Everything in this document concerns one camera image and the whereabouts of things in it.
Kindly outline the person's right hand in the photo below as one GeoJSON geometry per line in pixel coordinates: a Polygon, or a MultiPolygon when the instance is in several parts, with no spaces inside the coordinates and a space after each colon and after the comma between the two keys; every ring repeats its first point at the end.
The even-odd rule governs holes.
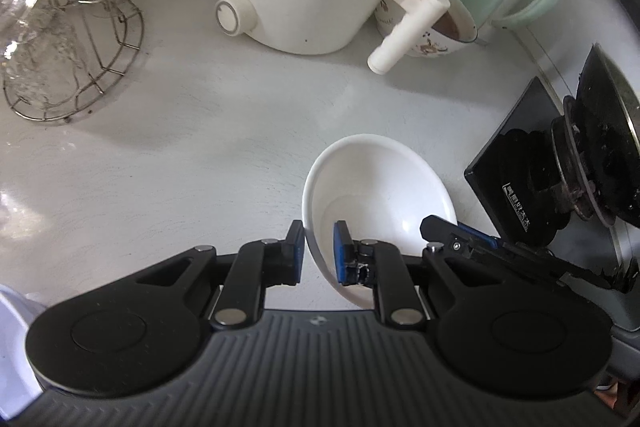
{"type": "Polygon", "coordinates": [[[594,394],[612,409],[618,398],[619,383],[620,381],[616,377],[606,374],[594,389],[594,394]]]}

